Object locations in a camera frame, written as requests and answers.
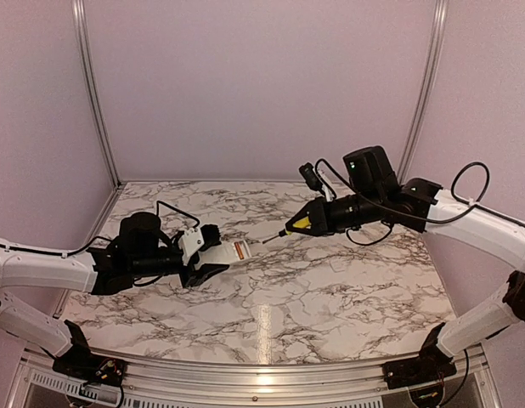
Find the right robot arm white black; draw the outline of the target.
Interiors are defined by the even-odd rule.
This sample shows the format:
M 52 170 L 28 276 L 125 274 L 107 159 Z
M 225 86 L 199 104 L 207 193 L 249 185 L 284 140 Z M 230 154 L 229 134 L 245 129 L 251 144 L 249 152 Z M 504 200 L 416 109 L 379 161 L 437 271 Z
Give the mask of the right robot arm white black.
M 433 329 L 412 361 L 411 372 L 428 381 L 445 361 L 463 349 L 525 322 L 525 221 L 458 197 L 423 178 L 400 184 L 380 146 L 343 158 L 351 195 L 332 201 L 309 201 L 285 224 L 285 231 L 328 236 L 358 230 L 365 224 L 400 224 L 420 233 L 446 236 L 495 256 L 513 271 L 493 295 L 459 318 Z

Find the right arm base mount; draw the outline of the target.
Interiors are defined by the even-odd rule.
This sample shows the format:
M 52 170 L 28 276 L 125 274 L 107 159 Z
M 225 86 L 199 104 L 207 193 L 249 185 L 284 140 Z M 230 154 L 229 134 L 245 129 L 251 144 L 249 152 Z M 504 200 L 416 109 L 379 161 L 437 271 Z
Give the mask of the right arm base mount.
M 383 364 L 384 380 L 389 389 L 443 380 L 457 373 L 452 357 L 438 348 L 438 335 L 444 323 L 431 329 L 416 357 Z

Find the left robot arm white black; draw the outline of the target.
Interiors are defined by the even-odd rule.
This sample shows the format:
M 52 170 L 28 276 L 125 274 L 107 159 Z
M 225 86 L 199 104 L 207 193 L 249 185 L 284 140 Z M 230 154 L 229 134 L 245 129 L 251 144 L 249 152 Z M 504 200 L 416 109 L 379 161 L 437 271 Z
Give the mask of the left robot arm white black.
M 174 237 L 160 218 L 136 212 L 120 223 L 107 247 L 74 251 L 21 246 L 0 239 L 0 329 L 34 343 L 80 378 L 98 370 L 76 326 L 56 320 L 17 298 L 11 286 L 60 288 L 96 296 L 117 294 L 150 277 L 178 275 L 182 287 L 193 287 L 249 258 L 242 242 L 223 242 L 219 228 L 206 224 Z

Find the yellow handled screwdriver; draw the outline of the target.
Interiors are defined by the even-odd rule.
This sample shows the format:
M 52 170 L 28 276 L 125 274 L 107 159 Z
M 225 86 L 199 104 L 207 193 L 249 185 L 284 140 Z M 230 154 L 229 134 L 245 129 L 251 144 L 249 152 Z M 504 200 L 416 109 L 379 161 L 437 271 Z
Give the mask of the yellow handled screwdriver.
M 298 219 L 297 221 L 290 221 L 285 225 L 285 228 L 276 233 L 275 235 L 266 238 L 262 241 L 262 244 L 267 244 L 278 238 L 291 235 L 293 233 L 304 233 L 306 230 L 311 229 L 311 222 L 308 217 Z

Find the white remote control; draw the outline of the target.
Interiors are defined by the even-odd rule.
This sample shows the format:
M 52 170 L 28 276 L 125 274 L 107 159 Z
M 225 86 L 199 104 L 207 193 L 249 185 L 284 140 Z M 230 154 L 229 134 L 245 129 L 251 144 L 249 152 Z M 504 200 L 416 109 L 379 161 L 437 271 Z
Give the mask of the white remote control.
M 246 259 L 241 260 L 238 256 L 235 243 L 242 242 L 246 247 Z M 251 249 L 246 241 L 226 241 L 222 242 L 219 246 L 210 248 L 205 252 L 199 252 L 200 261 L 197 266 L 202 264 L 237 264 L 246 261 L 252 257 Z

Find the white battery cover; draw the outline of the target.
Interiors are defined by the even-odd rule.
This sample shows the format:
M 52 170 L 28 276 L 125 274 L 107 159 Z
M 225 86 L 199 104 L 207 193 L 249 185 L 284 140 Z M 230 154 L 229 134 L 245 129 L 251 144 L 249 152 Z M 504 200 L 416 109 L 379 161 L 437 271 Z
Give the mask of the white battery cover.
M 346 273 L 349 269 L 349 263 L 342 261 L 332 261 L 330 262 L 330 268 L 335 274 Z

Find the orange battery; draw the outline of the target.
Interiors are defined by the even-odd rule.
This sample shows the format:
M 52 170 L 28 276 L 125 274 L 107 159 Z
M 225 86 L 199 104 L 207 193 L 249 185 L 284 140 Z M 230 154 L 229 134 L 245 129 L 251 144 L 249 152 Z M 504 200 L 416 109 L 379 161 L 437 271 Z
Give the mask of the orange battery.
M 246 247 L 242 242 L 236 242 L 235 247 L 238 253 L 238 256 L 241 260 L 246 259 Z

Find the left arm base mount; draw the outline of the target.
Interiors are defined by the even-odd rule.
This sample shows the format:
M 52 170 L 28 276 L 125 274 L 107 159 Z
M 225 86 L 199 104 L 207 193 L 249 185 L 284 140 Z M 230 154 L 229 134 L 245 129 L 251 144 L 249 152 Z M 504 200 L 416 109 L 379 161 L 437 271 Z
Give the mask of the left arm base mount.
M 71 335 L 70 347 L 62 355 L 54 356 L 53 370 L 86 383 L 120 387 L 127 367 L 126 361 L 93 353 L 82 329 L 69 320 L 64 323 Z

